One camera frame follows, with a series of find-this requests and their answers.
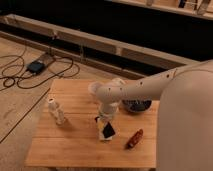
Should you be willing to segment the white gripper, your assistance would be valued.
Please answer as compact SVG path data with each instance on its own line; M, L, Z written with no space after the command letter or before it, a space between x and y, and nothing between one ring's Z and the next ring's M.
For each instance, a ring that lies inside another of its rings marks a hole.
M101 119L103 120L112 120L115 113L117 112L118 109L118 104L117 103L111 103L111 104L106 104L106 103L101 103L98 111L99 111L99 117L95 117L95 121L98 127L98 130L100 132L103 131L104 129L104 123L102 122ZM112 127L111 123L108 122L105 126L105 132L107 134L114 134L114 128Z

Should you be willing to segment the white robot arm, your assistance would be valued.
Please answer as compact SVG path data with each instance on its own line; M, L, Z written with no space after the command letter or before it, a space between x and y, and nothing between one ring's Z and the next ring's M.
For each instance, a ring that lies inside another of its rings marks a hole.
M156 171L213 171L213 59L129 83L92 82L99 114L122 100L157 100Z

